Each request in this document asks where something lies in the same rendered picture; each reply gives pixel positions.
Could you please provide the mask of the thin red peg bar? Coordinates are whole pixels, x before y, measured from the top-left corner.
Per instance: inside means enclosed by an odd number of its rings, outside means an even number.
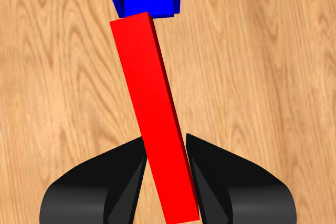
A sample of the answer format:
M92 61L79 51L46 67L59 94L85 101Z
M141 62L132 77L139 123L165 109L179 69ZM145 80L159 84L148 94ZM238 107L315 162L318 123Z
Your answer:
M166 224L199 220L198 202L155 25L149 13L110 23Z

